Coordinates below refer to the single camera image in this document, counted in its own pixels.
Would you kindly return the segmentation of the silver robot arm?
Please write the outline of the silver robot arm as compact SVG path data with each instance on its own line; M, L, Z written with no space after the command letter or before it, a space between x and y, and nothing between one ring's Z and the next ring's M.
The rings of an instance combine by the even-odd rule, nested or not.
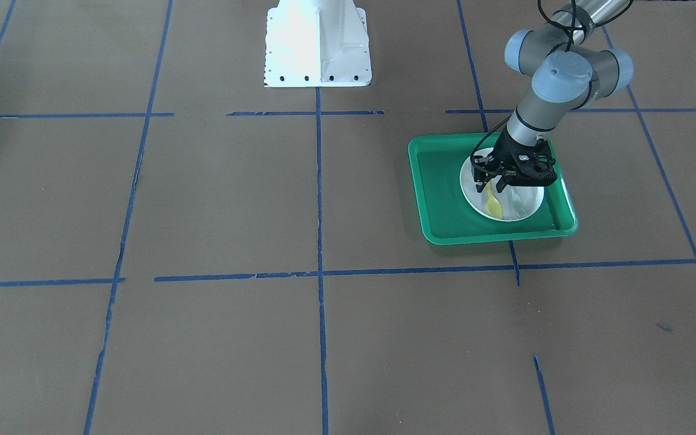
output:
M630 1L570 1L545 14L536 31L514 33L504 50L506 64L530 77L530 86L486 153L475 147L469 157L473 189L549 187L558 179L550 135L570 111L624 90L634 74L622 50L592 51L583 42L621 17Z

